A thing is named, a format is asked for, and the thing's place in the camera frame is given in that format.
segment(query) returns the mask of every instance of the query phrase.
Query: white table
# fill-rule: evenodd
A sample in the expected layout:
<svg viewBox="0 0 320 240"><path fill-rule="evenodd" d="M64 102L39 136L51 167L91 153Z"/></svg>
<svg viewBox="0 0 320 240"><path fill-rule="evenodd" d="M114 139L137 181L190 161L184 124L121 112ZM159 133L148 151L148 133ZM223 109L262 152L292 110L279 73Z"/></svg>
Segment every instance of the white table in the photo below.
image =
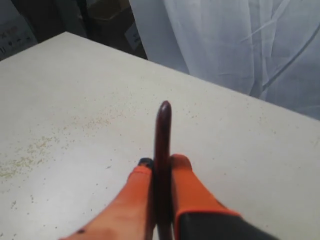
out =
<svg viewBox="0 0 320 240"><path fill-rule="evenodd" d="M0 240L54 240L98 214L173 108L171 153L251 223L320 239L320 122L63 33L0 62Z"/></svg>

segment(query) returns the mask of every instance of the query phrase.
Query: white curtain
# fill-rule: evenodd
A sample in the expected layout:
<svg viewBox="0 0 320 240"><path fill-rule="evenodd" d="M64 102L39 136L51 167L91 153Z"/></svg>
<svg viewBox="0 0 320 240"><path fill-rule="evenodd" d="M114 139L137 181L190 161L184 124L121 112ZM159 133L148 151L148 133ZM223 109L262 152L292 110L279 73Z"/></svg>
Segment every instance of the white curtain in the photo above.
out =
<svg viewBox="0 0 320 240"><path fill-rule="evenodd" d="M320 0L130 0L150 61L320 119Z"/></svg>

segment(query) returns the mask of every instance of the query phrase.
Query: sheer curtain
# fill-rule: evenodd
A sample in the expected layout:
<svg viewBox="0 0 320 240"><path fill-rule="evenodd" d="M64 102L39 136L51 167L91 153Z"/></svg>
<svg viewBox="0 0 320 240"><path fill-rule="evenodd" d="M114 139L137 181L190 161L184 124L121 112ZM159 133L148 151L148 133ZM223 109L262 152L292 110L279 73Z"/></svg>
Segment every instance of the sheer curtain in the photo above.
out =
<svg viewBox="0 0 320 240"><path fill-rule="evenodd" d="M150 61L320 119L319 0L130 0Z"/></svg>

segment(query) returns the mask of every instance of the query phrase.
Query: small black dot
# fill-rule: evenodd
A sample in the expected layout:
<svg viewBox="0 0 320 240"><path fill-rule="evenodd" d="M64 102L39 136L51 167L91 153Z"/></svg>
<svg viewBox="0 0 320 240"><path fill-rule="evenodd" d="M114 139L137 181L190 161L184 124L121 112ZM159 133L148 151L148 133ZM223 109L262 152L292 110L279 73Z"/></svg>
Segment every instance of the small black dot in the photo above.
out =
<svg viewBox="0 0 320 240"><path fill-rule="evenodd" d="M77 234L84 234L85 230L84 229L80 229L79 231L76 232Z"/></svg>

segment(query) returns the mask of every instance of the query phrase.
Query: table surface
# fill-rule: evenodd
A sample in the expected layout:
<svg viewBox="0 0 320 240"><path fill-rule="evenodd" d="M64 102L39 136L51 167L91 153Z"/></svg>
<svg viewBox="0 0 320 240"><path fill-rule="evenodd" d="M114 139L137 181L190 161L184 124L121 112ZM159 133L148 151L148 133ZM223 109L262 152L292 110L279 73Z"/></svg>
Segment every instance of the table surface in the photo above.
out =
<svg viewBox="0 0 320 240"><path fill-rule="evenodd" d="M0 240L54 240L96 216L153 156L163 100L171 153L222 203L282 239L320 238L319 121L70 33L0 73Z"/></svg>

